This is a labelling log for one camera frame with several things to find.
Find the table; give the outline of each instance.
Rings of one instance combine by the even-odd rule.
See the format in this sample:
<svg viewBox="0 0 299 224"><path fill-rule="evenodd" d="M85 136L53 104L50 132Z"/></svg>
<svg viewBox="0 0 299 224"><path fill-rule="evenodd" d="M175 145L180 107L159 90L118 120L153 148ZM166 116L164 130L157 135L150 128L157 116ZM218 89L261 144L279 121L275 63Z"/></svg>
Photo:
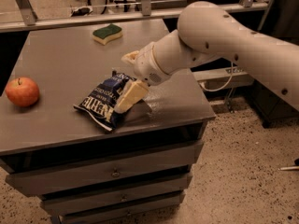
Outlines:
<svg viewBox="0 0 299 224"><path fill-rule="evenodd" d="M116 23L123 37L102 46L105 25L29 34L12 78L41 90L30 108L0 99L0 165L7 183L62 223L94 223L178 205L214 112L190 70L182 70L106 133L73 108L112 70L133 76L121 56L166 35L163 21Z"/></svg>

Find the black package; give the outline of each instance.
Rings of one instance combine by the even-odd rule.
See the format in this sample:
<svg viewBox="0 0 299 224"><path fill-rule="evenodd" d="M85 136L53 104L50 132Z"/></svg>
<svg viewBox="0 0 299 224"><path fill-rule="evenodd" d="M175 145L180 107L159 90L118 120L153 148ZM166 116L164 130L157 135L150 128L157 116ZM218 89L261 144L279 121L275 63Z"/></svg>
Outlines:
<svg viewBox="0 0 299 224"><path fill-rule="evenodd" d="M123 115L116 113L114 106L130 79L135 80L124 73L113 74L111 78L99 84L80 105L74 105L74 108L86 111L95 122L107 131L112 131Z"/></svg>

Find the apple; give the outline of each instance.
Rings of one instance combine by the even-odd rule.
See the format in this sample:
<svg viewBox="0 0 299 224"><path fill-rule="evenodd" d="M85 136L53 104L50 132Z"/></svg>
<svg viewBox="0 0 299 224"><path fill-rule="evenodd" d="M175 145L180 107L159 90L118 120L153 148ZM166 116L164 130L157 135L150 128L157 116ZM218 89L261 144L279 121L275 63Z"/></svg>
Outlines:
<svg viewBox="0 0 299 224"><path fill-rule="evenodd" d="M20 107L33 105L39 98L37 84L28 77L18 77L9 81L5 93L9 101Z"/></svg>

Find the gray tabletop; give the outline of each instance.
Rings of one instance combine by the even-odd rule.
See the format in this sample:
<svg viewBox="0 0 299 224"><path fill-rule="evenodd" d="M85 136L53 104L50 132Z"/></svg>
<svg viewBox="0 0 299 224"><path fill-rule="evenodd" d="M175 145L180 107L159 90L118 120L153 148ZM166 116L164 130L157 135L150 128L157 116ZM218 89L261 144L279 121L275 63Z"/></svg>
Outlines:
<svg viewBox="0 0 299 224"><path fill-rule="evenodd" d="M151 87L144 101L134 105L112 133L73 108L112 70L133 76L121 56L168 33L163 21L116 23L123 37L105 46L92 32L105 25L35 31L29 34L11 78L31 77L41 97L30 108L18 108L0 98L0 155L58 147L141 133L213 119L214 112L190 70L182 70L164 84Z"/></svg>

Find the robotic hand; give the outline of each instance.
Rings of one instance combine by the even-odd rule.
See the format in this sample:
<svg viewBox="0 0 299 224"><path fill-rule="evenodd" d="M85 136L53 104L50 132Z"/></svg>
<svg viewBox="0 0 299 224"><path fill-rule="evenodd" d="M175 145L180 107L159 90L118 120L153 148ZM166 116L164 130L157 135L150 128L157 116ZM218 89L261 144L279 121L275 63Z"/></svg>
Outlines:
<svg viewBox="0 0 299 224"><path fill-rule="evenodd" d="M142 96L149 90L147 85L159 85L177 70L220 57L246 70L299 110L299 47L256 33L208 2L186 7L178 18L177 30L140 51L123 56L122 60L134 66L138 86L143 87L143 92L139 92ZM143 98L135 94L133 85L126 96L135 97L135 101Z"/></svg>

